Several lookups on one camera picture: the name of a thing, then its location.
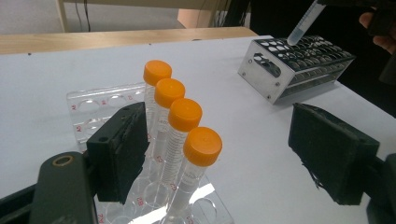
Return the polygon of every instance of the clear plastic tube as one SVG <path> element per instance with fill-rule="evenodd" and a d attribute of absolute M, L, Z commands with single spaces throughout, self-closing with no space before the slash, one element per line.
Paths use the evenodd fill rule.
<path fill-rule="evenodd" d="M 172 67 L 168 63 L 159 60 L 152 60 L 145 64 L 143 79 L 146 82 L 145 104 L 148 132 L 152 128 L 154 113 L 156 111 L 156 103 L 154 100 L 155 86 L 161 79 L 169 78 L 171 76 Z"/>
<path fill-rule="evenodd" d="M 136 196 L 142 195 L 144 188 L 158 179 L 165 152 L 166 135 L 169 131 L 169 107 L 175 100 L 183 98 L 185 92 L 184 85 L 175 79 L 163 78 L 157 82 L 153 96 L 155 113 L 151 122 L 152 129 L 149 132 L 151 135 L 149 151 L 143 172 L 132 187 L 132 193 Z"/>
<path fill-rule="evenodd" d="M 151 130 L 152 121 L 155 114 L 156 104 L 154 101 L 155 87 L 146 83 L 145 86 L 145 105 L 146 105 L 146 121 L 148 125 L 148 132 Z"/>
<path fill-rule="evenodd" d="M 168 203 L 173 181 L 183 158 L 182 148 L 190 130 L 197 127 L 202 117 L 202 108 L 190 99 L 175 100 L 170 108 L 169 134 L 166 138 L 166 155 L 160 180 L 149 184 L 144 192 L 147 206 L 160 208 Z"/>
<path fill-rule="evenodd" d="M 326 6 L 324 5 L 318 4 L 318 0 L 315 0 L 314 3 L 312 3 L 311 7 L 309 7 L 309 9 L 305 12 L 297 26 L 289 35 L 289 45 L 296 45 L 300 41 L 305 32 L 309 29 L 309 27 L 317 19 L 318 15 L 325 7 Z"/>
<path fill-rule="evenodd" d="M 222 148 L 219 135 L 206 127 L 190 131 L 184 144 L 184 158 L 179 170 L 177 190 L 173 194 L 166 216 L 161 224 L 182 224 L 188 211 L 190 198 L 198 189 L 199 182 L 205 170 L 219 156 Z"/>

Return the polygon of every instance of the finger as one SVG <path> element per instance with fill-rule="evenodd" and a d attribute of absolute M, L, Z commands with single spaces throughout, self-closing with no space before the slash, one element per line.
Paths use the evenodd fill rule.
<path fill-rule="evenodd" d="M 375 36 L 373 42 L 391 54 L 396 51 L 396 40 L 390 36 Z"/>
<path fill-rule="evenodd" d="M 373 12 L 365 12 L 359 17 L 359 22 L 365 28 L 369 27 L 370 21 L 373 19 Z"/>

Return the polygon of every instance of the white tabletop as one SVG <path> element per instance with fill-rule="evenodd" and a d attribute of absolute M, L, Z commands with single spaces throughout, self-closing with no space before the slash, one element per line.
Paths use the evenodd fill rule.
<path fill-rule="evenodd" d="M 144 64 L 159 59 L 203 108 L 201 125 L 222 137 L 206 174 L 235 223 L 367 223 L 366 195 L 360 206 L 334 203 L 288 147 L 291 104 L 369 134 L 381 159 L 396 152 L 395 119 L 338 82 L 271 105 L 237 74 L 251 39 L 0 56 L 0 198 L 33 185 L 49 157 L 78 150 L 68 92 L 141 82 Z"/>

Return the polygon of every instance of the orange cap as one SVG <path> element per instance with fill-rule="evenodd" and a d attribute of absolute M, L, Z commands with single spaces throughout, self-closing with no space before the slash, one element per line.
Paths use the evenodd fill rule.
<path fill-rule="evenodd" d="M 172 78 L 164 78 L 155 86 L 154 100 L 158 105 L 169 108 L 171 104 L 184 97 L 186 89 L 184 85 Z"/>
<path fill-rule="evenodd" d="M 163 78 L 172 76 L 172 67 L 163 61 L 153 60 L 145 65 L 143 79 L 151 85 L 157 85 L 157 82 Z"/>
<path fill-rule="evenodd" d="M 169 110 L 169 124 L 181 132 L 189 132 L 198 127 L 202 117 L 202 108 L 193 100 L 182 98 L 175 100 Z"/>
<path fill-rule="evenodd" d="M 194 165 L 210 166 L 221 152 L 220 136 L 206 127 L 192 129 L 184 143 L 184 156 Z"/>

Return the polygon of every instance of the tabletop surface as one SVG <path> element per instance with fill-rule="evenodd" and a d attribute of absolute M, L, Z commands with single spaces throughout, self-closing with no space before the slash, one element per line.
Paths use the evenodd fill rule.
<path fill-rule="evenodd" d="M 222 137 L 206 175 L 235 223 L 367 223 L 366 195 L 360 206 L 334 203 L 288 147 L 292 103 L 372 136 L 381 159 L 395 152 L 395 119 L 338 82 L 271 105 L 237 74 L 254 38 L 0 55 L 0 198 L 34 184 L 47 158 L 78 150 L 68 92 L 141 82 L 144 64 L 160 59 L 201 105 L 201 126 Z"/>
<path fill-rule="evenodd" d="M 256 34 L 246 27 L 94 32 L 40 35 L 0 35 L 0 54 L 72 49 L 99 49 L 194 39 L 222 39 Z"/>

